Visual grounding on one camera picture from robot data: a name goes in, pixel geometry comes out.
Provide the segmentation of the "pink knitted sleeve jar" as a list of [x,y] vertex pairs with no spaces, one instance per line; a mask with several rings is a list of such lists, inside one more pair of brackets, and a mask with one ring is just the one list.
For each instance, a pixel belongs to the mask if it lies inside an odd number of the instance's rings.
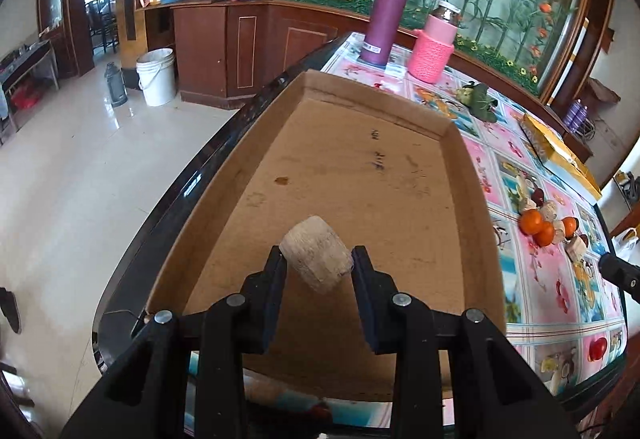
[[436,84],[450,56],[454,53],[454,40],[458,33],[460,9],[440,0],[428,14],[422,29],[416,29],[408,72],[427,84]]

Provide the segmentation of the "red tomato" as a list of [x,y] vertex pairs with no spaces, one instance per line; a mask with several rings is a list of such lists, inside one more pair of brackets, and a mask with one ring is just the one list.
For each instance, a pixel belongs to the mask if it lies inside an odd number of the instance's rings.
[[608,350],[608,340],[604,336],[593,339],[589,343],[588,360],[590,362],[601,361],[605,356],[606,350]]

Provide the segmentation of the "purple spray cans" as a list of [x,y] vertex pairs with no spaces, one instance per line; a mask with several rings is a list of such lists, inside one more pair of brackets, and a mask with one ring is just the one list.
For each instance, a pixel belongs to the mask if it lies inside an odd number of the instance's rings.
[[567,110],[563,117],[563,122],[569,132],[575,133],[587,117],[588,108],[582,103],[581,99],[574,100],[570,104],[570,108]]

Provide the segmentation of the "orange tangerine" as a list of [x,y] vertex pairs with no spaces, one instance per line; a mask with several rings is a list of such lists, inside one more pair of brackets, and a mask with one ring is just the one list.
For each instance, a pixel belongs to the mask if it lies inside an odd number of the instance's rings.
[[552,222],[544,220],[538,231],[533,235],[533,240],[539,247],[546,247],[553,243],[555,229]]
[[518,218],[518,227],[525,235],[535,235],[542,230],[544,217],[537,209],[523,211]]
[[567,240],[574,237],[576,231],[579,228],[579,221],[576,217],[567,216],[562,219],[564,235]]

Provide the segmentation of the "purple thermos bottle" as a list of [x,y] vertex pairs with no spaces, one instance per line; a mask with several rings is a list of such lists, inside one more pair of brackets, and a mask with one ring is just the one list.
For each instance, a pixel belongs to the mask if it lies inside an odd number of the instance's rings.
[[360,50],[360,60],[384,67],[396,38],[407,0],[374,0],[370,22]]

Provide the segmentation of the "floral plastic tablecloth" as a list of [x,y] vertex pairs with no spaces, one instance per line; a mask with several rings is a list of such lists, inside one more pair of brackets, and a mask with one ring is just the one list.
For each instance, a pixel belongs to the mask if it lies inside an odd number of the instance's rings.
[[[343,79],[401,96],[446,116],[458,128],[473,159],[494,228],[504,289],[506,333],[514,348],[539,376],[550,393],[565,396],[591,381],[624,352],[627,325],[620,293],[606,285],[597,269],[605,253],[606,233],[594,208],[561,179],[544,169],[520,120],[524,107],[495,93],[495,124],[480,121],[456,98],[456,90],[470,78],[447,69],[436,84],[424,84],[407,73],[409,53],[398,48],[387,68],[359,61],[361,34],[351,34],[320,69]],[[553,243],[539,247],[533,235],[518,227],[523,211],[539,207],[530,194],[541,188],[558,204],[552,222]],[[565,251],[562,219],[576,217],[588,249],[580,263]],[[589,343],[604,336],[608,350],[601,361],[588,360]]]

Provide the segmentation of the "grey floor kettle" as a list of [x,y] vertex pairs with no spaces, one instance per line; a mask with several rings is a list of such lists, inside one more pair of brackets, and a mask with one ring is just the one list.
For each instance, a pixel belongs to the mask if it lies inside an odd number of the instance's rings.
[[114,62],[109,62],[105,67],[104,78],[112,107],[124,105],[128,101],[128,95],[124,78],[122,78],[122,70]]

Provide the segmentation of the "white plastic bucket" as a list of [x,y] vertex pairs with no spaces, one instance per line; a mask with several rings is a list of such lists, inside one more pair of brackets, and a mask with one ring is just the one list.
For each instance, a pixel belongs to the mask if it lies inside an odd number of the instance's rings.
[[156,49],[137,58],[139,87],[147,106],[162,106],[175,98],[177,86],[174,64],[175,53],[171,48]]

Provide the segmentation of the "brown cardboard tray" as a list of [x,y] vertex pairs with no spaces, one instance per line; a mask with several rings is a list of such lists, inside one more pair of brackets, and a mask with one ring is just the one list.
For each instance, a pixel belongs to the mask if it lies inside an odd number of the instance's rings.
[[237,292],[309,217],[428,307],[506,324],[497,242],[474,162],[446,116],[309,72],[286,87],[209,182],[146,303],[190,315]]

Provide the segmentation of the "green leaf wrapped dumpling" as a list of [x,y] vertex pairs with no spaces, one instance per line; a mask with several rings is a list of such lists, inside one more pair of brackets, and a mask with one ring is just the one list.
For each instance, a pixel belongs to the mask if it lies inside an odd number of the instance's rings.
[[456,98],[476,119],[488,124],[495,124],[498,120],[498,101],[488,94],[487,84],[470,81],[456,90]]

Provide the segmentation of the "round dark red fruit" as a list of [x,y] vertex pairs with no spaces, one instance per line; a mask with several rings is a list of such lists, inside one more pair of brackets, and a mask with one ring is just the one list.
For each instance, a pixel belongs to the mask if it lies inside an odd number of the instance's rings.
[[536,190],[533,191],[532,194],[530,194],[530,198],[537,207],[541,207],[542,205],[544,205],[544,201],[546,200],[546,198],[544,197],[544,191],[542,191],[541,188],[536,188]]

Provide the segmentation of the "beige cylindrical cake piece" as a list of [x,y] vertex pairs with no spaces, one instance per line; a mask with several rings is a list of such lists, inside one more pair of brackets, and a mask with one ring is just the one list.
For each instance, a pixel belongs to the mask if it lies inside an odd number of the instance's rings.
[[337,233],[319,216],[288,230],[279,244],[286,262],[316,293],[333,291],[352,272],[352,254]]

